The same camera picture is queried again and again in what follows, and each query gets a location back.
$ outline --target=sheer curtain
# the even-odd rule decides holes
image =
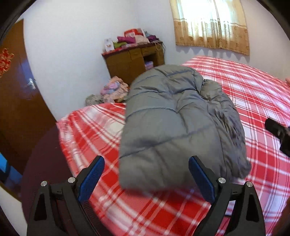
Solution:
[[[224,48],[250,55],[240,0],[170,0],[176,45]]]

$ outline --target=wooden cabinet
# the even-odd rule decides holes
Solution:
[[[146,71],[146,61],[153,61],[154,66],[164,64],[162,43],[139,45],[122,51],[105,53],[103,57],[106,60],[110,76],[118,76],[129,85]]]

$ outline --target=bed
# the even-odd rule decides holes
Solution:
[[[258,69],[210,57],[192,58],[183,66],[215,80],[235,104],[244,127],[247,159],[252,170],[245,181],[254,183],[270,235],[290,196],[290,159],[279,151],[279,140],[265,131],[266,118],[290,125],[290,87]],[[90,203],[114,235],[192,235],[210,204],[194,190],[156,193],[124,191],[118,184],[118,147],[125,124],[125,104],[89,106],[58,122],[62,151],[73,176],[96,155],[106,166]],[[230,203],[226,215],[230,215]],[[225,232],[225,217],[217,235]]]

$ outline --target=silver bolt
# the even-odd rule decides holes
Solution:
[[[218,182],[220,182],[221,184],[224,184],[226,182],[226,180],[224,178],[219,178]]]
[[[253,183],[250,182],[250,181],[248,181],[248,182],[247,182],[247,186],[248,186],[248,187],[253,187]]]
[[[42,187],[45,187],[47,185],[47,181],[42,181],[40,184]]]
[[[74,183],[75,182],[75,177],[70,177],[70,178],[68,178],[68,182],[69,183]]]

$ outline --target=wall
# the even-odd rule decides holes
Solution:
[[[282,80],[290,76],[290,41],[275,18],[256,0],[241,0],[249,33],[250,56],[224,49],[175,45],[169,0],[136,1],[139,26],[166,46],[165,62],[182,64],[195,56],[212,56],[248,64]]]
[[[21,202],[12,197],[0,186],[0,206],[7,219],[20,236],[25,236],[27,223],[22,211]]]
[[[36,84],[59,120],[84,107],[110,79],[104,39],[136,28],[133,0],[37,0],[22,16]]]

